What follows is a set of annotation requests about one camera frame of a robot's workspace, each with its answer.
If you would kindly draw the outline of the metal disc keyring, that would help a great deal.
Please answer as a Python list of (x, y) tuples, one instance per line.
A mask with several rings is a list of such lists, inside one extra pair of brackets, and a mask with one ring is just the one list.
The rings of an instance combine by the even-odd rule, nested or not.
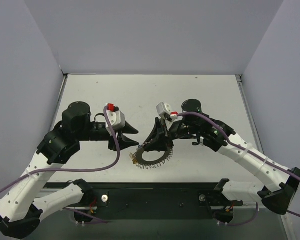
[(174, 149), (169, 149), (166, 152), (163, 151), (146, 152), (144, 150), (144, 143), (139, 145), (135, 150), (135, 152), (131, 152), (132, 154), (135, 154), (136, 159), (138, 161), (136, 165), (134, 165), (133, 163), (132, 164), (139, 169), (148, 170), (148, 169), (156, 169), (158, 167), (164, 166), (172, 158), (174, 154)]

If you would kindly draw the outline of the yellow key tag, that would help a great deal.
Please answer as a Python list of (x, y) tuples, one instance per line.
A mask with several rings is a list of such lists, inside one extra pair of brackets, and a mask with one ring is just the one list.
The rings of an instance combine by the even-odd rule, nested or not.
[(130, 154), (129, 154), (129, 157), (131, 158), (132, 163), (133, 163), (134, 165), (136, 165), (136, 164), (138, 163), (138, 160), (137, 160), (137, 158), (136, 158), (136, 156), (135, 156), (134, 153), (130, 153)]

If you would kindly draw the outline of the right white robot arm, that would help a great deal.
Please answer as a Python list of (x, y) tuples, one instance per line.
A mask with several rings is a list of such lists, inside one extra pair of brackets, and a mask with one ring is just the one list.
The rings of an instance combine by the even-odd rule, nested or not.
[(300, 185), (300, 169), (287, 168), (263, 155), (233, 128), (204, 114), (199, 100), (186, 100), (181, 108), (182, 112), (178, 113), (168, 103), (161, 102), (156, 106), (158, 117), (141, 151), (164, 154), (153, 161), (147, 161), (139, 154), (138, 164), (143, 167), (161, 165), (172, 156), (175, 140), (192, 139), (193, 146), (207, 147), (229, 158), (260, 181), (221, 180), (216, 191), (228, 201), (262, 203), (273, 213), (285, 215)]

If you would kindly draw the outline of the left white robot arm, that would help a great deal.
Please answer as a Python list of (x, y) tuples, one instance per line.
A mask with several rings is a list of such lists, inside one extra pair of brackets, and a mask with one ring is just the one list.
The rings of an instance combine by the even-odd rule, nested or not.
[(135, 147), (137, 141), (128, 138), (138, 131), (126, 122), (120, 109), (109, 103), (103, 109), (105, 122), (91, 121), (91, 108), (82, 101), (71, 103), (62, 119), (47, 133), (22, 176), (4, 188), (0, 199), (0, 232), (10, 238), (24, 239), (32, 234), (48, 216), (71, 205), (92, 205), (98, 195), (83, 179), (72, 180), (67, 186), (44, 197), (38, 194), (56, 172), (85, 141), (108, 142), (111, 151)]

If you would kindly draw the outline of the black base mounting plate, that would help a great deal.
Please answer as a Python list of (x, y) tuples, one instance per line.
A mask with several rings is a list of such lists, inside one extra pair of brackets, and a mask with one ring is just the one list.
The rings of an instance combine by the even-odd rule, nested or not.
[(241, 207), (227, 200), (216, 183), (94, 183), (96, 196), (75, 207), (89, 209), (103, 220), (206, 220), (212, 209)]

